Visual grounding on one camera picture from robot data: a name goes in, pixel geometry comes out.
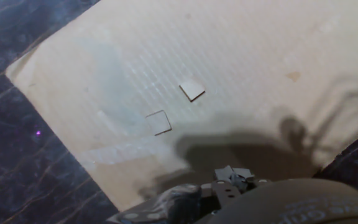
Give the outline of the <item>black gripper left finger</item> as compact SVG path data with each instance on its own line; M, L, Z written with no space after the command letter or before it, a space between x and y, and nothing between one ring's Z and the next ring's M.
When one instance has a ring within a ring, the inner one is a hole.
M203 211L220 210L241 196L240 191L232 183L236 173L231 166L215 170L215 180L201 186L201 209Z

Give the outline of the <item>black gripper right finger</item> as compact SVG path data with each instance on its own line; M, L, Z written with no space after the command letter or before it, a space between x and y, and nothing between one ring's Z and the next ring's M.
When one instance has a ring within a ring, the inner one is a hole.
M238 189L254 189L267 183L267 179L256 178L249 169L233 168L232 185Z

